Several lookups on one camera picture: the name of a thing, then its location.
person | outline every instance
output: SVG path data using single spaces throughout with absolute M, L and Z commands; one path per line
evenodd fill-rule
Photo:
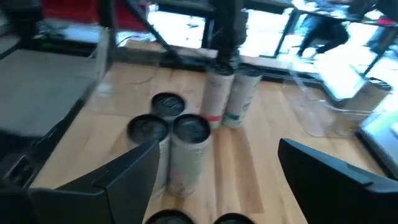
M 317 54 L 323 54 L 341 44 L 345 44 L 349 39 L 348 32 L 341 21 L 334 18 L 308 16 L 305 25 L 307 25 L 308 30 L 297 52 L 297 56 L 299 57 L 303 55 L 304 50 L 307 49 L 315 39 L 326 40 L 326 44 L 317 48 L 309 59 L 313 59 Z

black cap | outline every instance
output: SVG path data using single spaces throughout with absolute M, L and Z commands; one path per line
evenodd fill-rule
M 195 224 L 185 213 L 178 210 L 162 210 L 153 214 L 145 224 Z
M 163 141 L 169 134 L 167 122 L 153 114 L 136 116 L 127 125 L 129 139 L 137 144 L 150 140 Z
M 152 113 L 164 116 L 176 116 L 185 110 L 185 100 L 175 93 L 158 93 L 151 100 Z
M 233 75 L 234 69 L 227 63 L 212 63 L 209 70 L 219 75 L 230 76 Z
M 250 218 L 239 213 L 227 213 L 214 222 L 214 224 L 255 224 Z
M 209 122 L 196 114 L 184 114 L 174 120 L 173 131 L 183 142 L 198 144 L 209 138 Z

wooden table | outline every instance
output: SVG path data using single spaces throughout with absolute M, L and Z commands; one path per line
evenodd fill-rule
M 32 187 L 56 188 L 127 151 L 125 128 L 149 110 L 151 96 L 176 91 L 188 101 L 188 112 L 200 108 L 205 74 L 116 63 L 76 117 Z M 286 182 L 277 146 L 291 138 L 358 167 L 382 174 L 357 141 L 313 138 L 301 127 L 279 83 L 262 82 L 239 129 L 213 133 L 206 169 L 189 198 L 166 194 L 152 202 L 146 216 L 165 208 L 190 214 L 197 223 L 212 223 L 226 212 L 241 212 L 258 223 L 306 223 Z

wooden surface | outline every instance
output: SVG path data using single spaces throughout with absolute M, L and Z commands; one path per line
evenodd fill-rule
M 155 73 L 150 81 L 134 84 Z M 149 99 L 158 92 L 180 93 L 187 99 L 188 112 L 197 113 L 204 80 L 202 73 L 114 65 L 32 187 L 56 188 L 125 153 L 127 123 L 135 115 L 148 112 Z M 150 203 L 146 216 L 177 208 L 197 223 L 212 223 L 226 212 L 241 212 L 258 223 L 306 223 L 277 158 L 280 138 L 291 138 L 382 175 L 356 140 L 309 136 L 290 109 L 282 87 L 279 83 L 262 82 L 243 127 L 221 127 L 213 133 L 197 191 L 186 199 L 166 194 Z

black metal pole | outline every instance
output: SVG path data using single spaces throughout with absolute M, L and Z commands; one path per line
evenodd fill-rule
M 127 8 L 127 10 L 132 15 L 134 15 L 139 20 L 139 22 L 143 23 L 145 25 L 145 28 L 155 36 L 156 41 L 158 41 L 158 43 L 160 43 L 162 47 L 166 49 L 168 54 L 170 54 L 176 61 L 182 62 L 182 59 L 178 55 L 178 53 L 163 39 L 163 37 L 148 22 L 143 11 L 140 9 L 140 7 L 137 5 L 136 2 L 132 0 L 123 0 L 123 4 Z
M 115 49 L 117 46 L 114 2 L 113 0 L 98 0 L 97 7 L 100 26 L 109 28 L 109 49 Z
M 278 46 L 275 49 L 274 58 L 278 57 L 280 48 L 282 47 L 282 44 L 284 43 L 285 37 L 293 29 L 293 26 L 295 26 L 294 21 L 297 21 L 296 18 L 300 15 L 301 15 L 300 11 L 297 10 L 296 8 L 294 8 L 293 11 L 290 13 L 289 19 L 287 20 L 287 23 L 285 26 L 285 29 L 282 33 L 282 36 L 279 39 Z

